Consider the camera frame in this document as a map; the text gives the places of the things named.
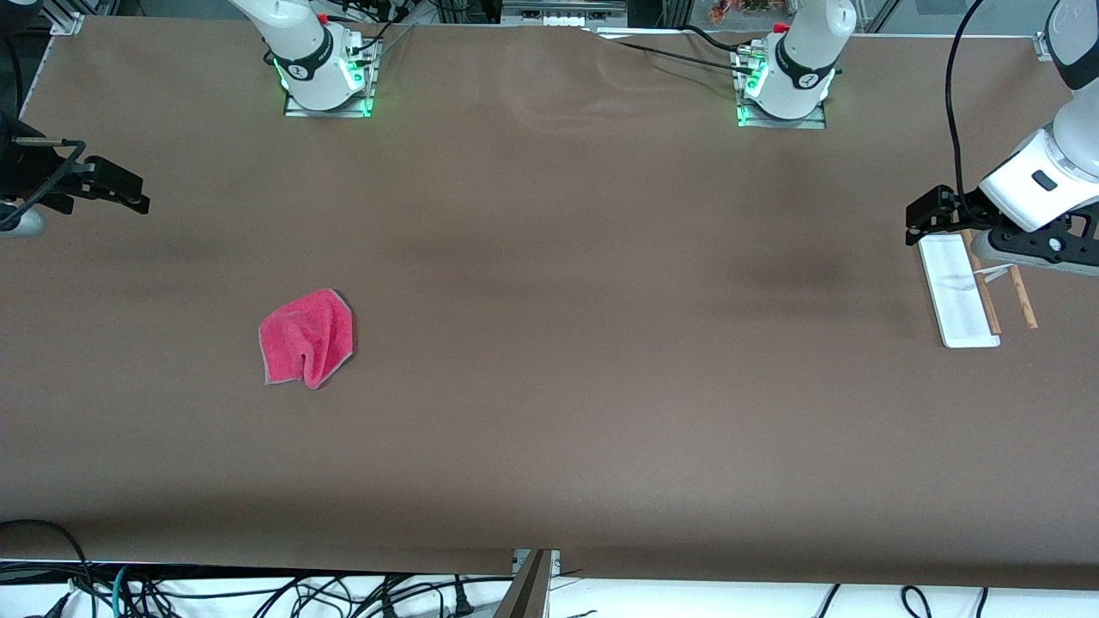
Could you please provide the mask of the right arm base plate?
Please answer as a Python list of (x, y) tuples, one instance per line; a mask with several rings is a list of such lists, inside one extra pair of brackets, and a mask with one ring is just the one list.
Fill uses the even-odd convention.
[(328, 110), (307, 108), (292, 93), (285, 95), (284, 115), (296, 118), (370, 118), (374, 93), (376, 93), (380, 67), (380, 44), (368, 51), (357, 52), (349, 60), (342, 60), (338, 67), (345, 101)]

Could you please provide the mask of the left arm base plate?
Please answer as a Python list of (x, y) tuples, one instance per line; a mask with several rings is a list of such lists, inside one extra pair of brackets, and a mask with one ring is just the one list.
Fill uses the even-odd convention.
[(825, 118), (821, 100), (817, 102), (809, 114), (802, 118), (780, 118), (762, 109), (755, 93), (759, 93), (761, 87), (767, 82), (767, 78), (773, 74), (768, 63), (764, 59), (764, 51), (751, 51), (746, 45), (742, 45), (739, 49), (731, 51), (729, 56), (734, 68), (747, 69), (747, 73), (734, 71), (733, 75), (734, 89), (737, 95), (739, 126), (792, 130), (824, 130), (828, 128), (828, 118)]

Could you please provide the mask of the pink towel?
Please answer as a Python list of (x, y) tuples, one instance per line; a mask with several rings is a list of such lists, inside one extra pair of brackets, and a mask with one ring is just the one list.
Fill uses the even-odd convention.
[(317, 391), (354, 355), (355, 318), (337, 290), (322, 288), (264, 318), (258, 341), (265, 384)]

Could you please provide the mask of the orange background object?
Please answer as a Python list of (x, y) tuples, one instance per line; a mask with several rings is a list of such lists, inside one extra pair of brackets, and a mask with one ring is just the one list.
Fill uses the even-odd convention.
[(714, 25), (750, 19), (778, 22), (792, 16), (799, 5), (800, 0), (711, 0), (706, 15)]

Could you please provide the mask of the brown table cover sheet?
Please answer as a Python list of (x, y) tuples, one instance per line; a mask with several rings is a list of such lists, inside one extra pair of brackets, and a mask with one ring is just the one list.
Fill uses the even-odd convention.
[[(0, 242), (0, 520), (93, 560), (1099, 591), (1099, 282), (939, 340), (904, 208), (948, 38), (853, 38), (824, 130), (571, 27), (392, 30), (287, 118), (248, 22), (98, 16), (25, 121), (138, 173)], [(264, 383), (337, 290), (355, 352)]]

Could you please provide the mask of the table frame beam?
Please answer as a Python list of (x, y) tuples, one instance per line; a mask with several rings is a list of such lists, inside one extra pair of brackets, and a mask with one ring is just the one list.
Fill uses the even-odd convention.
[(528, 551), (492, 618), (546, 618), (550, 583), (559, 572), (560, 551)]

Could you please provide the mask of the white power strip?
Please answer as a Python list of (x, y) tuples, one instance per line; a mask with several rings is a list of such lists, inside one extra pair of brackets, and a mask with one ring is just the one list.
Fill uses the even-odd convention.
[(502, 25), (628, 27), (628, 0), (500, 0)]

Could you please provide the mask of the white rack with wooden bars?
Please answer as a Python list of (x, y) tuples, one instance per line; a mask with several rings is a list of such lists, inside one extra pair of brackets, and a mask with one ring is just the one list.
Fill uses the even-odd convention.
[(1017, 304), (1029, 329), (1039, 329), (1037, 317), (1019, 266), (984, 265), (974, 249), (976, 235), (931, 234), (917, 242), (926, 286), (939, 322), (939, 336), (948, 349), (999, 347), (1003, 332), (993, 306), (990, 282), (1011, 282)]

